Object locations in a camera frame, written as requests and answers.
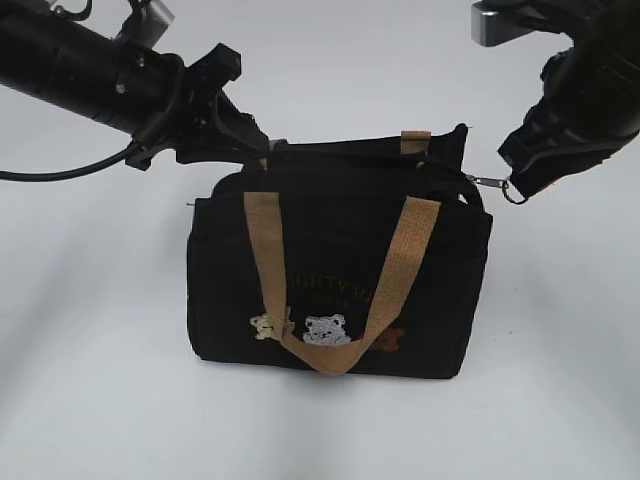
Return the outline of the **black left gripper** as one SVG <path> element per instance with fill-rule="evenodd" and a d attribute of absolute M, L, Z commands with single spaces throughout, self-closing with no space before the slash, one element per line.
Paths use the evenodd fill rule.
<path fill-rule="evenodd" d="M 264 157 L 268 136 L 223 92 L 241 74 L 241 55 L 219 43 L 189 67 L 176 55 L 170 58 L 177 67 L 175 86 L 167 104 L 132 135 L 136 150 L 125 164 L 148 169 L 165 150 L 174 151 L 181 165 L 247 164 Z"/>

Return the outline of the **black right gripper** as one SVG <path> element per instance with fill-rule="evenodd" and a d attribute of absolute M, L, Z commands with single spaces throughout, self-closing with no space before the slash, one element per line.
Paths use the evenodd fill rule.
<path fill-rule="evenodd" d="M 589 168 L 586 150 L 615 148 L 615 50 L 570 48 L 541 74 L 543 95 L 498 149 L 508 183 L 528 200 Z"/>

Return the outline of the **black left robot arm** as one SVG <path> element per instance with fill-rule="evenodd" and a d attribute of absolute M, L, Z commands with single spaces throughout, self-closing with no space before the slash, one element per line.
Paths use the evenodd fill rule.
<path fill-rule="evenodd" d="M 83 26 L 92 6 L 2 2 L 2 85 L 127 133 L 121 157 L 142 171 L 164 150 L 181 164 L 253 164 L 268 154 L 254 117 L 224 92 L 241 74 L 238 52 L 219 43 L 188 65 L 154 49 L 174 20 L 164 2 L 131 2 L 114 38 Z"/>

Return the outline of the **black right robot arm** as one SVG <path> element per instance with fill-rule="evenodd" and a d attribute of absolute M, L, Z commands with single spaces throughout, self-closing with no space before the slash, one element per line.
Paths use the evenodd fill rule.
<path fill-rule="evenodd" d="M 639 135 L 639 4 L 531 1 L 538 29 L 573 44 L 550 57 L 540 100 L 498 153 L 529 199 L 563 177 L 602 164 Z"/>

